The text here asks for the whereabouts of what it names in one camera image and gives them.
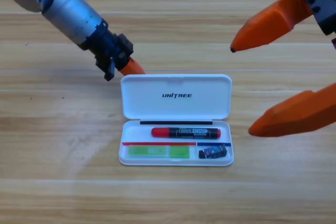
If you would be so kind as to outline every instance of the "black strip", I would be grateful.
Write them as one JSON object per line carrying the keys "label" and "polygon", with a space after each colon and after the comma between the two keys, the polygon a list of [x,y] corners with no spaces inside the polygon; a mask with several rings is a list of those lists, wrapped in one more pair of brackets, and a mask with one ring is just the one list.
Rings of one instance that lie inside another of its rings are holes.
{"label": "black strip", "polygon": [[212,121],[140,121],[140,124],[189,124],[189,125],[212,125]]}

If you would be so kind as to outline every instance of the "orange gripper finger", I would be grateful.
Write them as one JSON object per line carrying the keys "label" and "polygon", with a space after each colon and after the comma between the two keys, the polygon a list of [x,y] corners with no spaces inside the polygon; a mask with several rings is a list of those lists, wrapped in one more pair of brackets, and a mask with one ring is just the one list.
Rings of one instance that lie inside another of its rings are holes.
{"label": "orange gripper finger", "polygon": [[231,51],[267,45],[312,14],[305,0],[278,0],[246,22],[233,40]]}
{"label": "orange gripper finger", "polygon": [[120,72],[127,76],[129,74],[145,74],[145,71],[143,70],[142,66],[136,62],[133,58],[130,58],[130,61],[128,64],[120,70]]}
{"label": "orange gripper finger", "polygon": [[311,132],[336,122],[336,83],[318,92],[304,91],[267,110],[249,134],[277,137]]}

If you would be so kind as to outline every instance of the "wooden table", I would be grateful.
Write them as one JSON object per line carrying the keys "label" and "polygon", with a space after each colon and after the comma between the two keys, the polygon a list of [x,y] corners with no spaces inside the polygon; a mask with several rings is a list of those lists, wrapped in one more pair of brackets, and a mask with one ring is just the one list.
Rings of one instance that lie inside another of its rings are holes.
{"label": "wooden table", "polygon": [[106,82],[39,14],[0,0],[0,223],[336,223],[336,125],[256,138],[274,104],[336,80],[311,17],[276,43],[232,54],[243,23],[275,0],[87,0],[135,45],[147,73],[233,80],[235,161],[226,168],[127,167],[118,74]]}

